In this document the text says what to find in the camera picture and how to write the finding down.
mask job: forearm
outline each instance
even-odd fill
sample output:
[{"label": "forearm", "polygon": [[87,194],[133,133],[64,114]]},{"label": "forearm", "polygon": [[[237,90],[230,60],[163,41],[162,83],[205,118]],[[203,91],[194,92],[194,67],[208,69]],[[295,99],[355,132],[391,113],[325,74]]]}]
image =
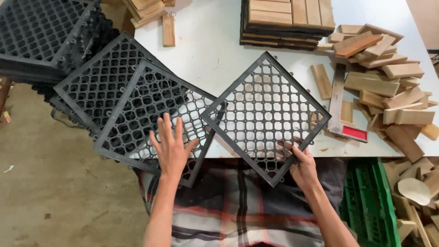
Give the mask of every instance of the forearm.
[{"label": "forearm", "polygon": [[179,179],[160,178],[143,247],[171,246],[172,214],[178,182]]},{"label": "forearm", "polygon": [[335,212],[318,180],[312,182],[312,186],[304,194],[317,219],[326,246],[359,246]]}]

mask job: white tabletop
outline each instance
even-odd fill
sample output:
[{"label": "white tabletop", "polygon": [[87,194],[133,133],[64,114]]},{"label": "white tabletop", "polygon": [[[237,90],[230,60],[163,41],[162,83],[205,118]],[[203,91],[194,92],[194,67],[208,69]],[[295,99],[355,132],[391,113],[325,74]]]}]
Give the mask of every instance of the white tabletop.
[{"label": "white tabletop", "polygon": [[[413,16],[404,0],[332,0],[336,26],[340,24],[363,25],[369,23],[400,33],[405,36],[397,45],[398,53],[409,59],[421,61],[425,71],[421,89],[433,92],[431,100],[439,101],[439,79],[422,42]],[[259,48],[239,45],[240,11],[239,0],[178,0],[176,6],[167,8],[176,12],[176,47],[162,45],[161,22],[153,22],[136,30],[135,38],[154,54],[177,76],[187,82],[219,96],[235,81],[265,50],[278,57],[285,69],[294,73],[294,78],[321,104],[310,66],[322,63],[332,81],[333,56],[308,51]],[[344,98],[352,101],[354,96],[345,91]],[[437,110],[439,106],[429,108]],[[354,123],[359,129],[366,129],[367,121],[360,111],[354,110]],[[439,116],[433,123],[439,125]],[[315,157],[326,156],[402,156],[369,132],[369,143],[350,141],[348,143],[328,137],[323,131],[310,145]],[[439,156],[439,142],[423,135],[416,139],[426,156]],[[216,135],[206,157],[239,157],[220,136]]]}]

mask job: hand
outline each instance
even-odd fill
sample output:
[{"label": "hand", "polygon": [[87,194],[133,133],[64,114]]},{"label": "hand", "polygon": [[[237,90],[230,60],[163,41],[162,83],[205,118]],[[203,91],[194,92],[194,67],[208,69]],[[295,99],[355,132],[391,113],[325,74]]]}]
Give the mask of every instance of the hand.
[{"label": "hand", "polygon": [[149,136],[151,144],[157,151],[158,162],[162,169],[161,177],[179,181],[192,149],[198,144],[198,138],[190,141],[186,148],[184,148],[183,124],[180,117],[177,118],[175,125],[175,136],[172,136],[171,121],[169,120],[168,113],[163,114],[163,119],[159,118],[157,124],[158,135],[162,141],[161,144],[155,139],[153,131],[150,131]]},{"label": "hand", "polygon": [[[284,146],[286,149],[291,150],[293,154],[296,155],[296,157],[300,160],[299,163],[292,165],[290,168],[291,176],[293,177],[294,181],[296,181],[299,188],[305,191],[308,190],[310,186],[314,186],[316,182],[319,183],[319,180],[317,178],[316,162],[314,161],[313,155],[309,151],[308,147],[306,147],[305,150],[302,152],[297,146],[294,146],[291,143],[277,143],[278,145]],[[283,155],[286,158],[291,155],[290,152],[283,152],[280,150],[280,148],[276,149],[278,149],[277,153]]]}]

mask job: plaid fabric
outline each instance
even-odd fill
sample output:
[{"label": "plaid fabric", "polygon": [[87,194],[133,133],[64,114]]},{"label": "plaid fabric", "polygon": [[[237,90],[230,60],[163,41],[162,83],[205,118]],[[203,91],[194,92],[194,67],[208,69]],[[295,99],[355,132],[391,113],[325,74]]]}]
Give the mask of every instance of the plaid fabric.
[{"label": "plaid fabric", "polygon": [[[316,164],[319,180],[338,212],[346,166],[336,158],[316,159]],[[150,214],[158,179],[135,172]],[[177,190],[172,246],[324,246],[303,192],[290,174],[284,178],[272,188],[247,164],[206,160],[194,186]]]}]

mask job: green plastic crate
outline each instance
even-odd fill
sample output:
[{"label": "green plastic crate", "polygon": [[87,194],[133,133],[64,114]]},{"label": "green plastic crate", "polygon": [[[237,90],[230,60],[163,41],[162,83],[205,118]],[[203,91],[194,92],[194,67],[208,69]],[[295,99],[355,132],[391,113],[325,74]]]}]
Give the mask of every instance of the green plastic crate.
[{"label": "green plastic crate", "polygon": [[348,162],[340,218],[362,247],[400,247],[396,216],[381,158]]}]

